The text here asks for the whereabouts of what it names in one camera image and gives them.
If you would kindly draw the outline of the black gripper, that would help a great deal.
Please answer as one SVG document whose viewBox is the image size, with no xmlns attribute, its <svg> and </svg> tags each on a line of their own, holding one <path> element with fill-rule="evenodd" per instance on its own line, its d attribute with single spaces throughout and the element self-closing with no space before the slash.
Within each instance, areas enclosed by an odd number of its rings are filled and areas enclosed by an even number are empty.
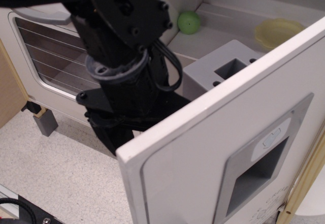
<svg viewBox="0 0 325 224">
<path fill-rule="evenodd" d="M 80 92 L 76 100 L 113 155 L 134 138 L 132 130 L 145 131 L 190 103 L 175 92 L 179 81 L 169 84 L 166 61 L 158 51 L 145 51 L 114 69 L 87 56 L 86 69 L 100 86 Z"/>
</svg>

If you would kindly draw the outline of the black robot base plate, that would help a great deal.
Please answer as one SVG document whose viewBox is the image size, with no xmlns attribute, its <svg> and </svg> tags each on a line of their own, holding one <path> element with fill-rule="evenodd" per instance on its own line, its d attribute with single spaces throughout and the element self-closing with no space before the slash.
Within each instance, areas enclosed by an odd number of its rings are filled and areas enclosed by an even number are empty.
<svg viewBox="0 0 325 224">
<path fill-rule="evenodd" d="M 24 198 L 1 198 L 1 205 L 9 204 L 18 207 L 17 218 L 2 218 L 1 223 L 63 223 L 57 217 L 44 211 Z"/>
</svg>

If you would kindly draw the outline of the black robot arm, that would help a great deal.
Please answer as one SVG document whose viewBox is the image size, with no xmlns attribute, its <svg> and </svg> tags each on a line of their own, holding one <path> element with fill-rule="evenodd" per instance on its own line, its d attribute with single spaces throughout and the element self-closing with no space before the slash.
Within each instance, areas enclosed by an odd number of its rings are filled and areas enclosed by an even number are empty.
<svg viewBox="0 0 325 224">
<path fill-rule="evenodd" d="M 182 78 L 182 65 L 160 40 L 171 29 L 162 0 L 1 0 L 4 8 L 62 3 L 87 51 L 86 69 L 100 87 L 78 93 L 77 103 L 111 151 L 178 109 L 188 99 L 169 83 L 167 62 Z"/>
</svg>

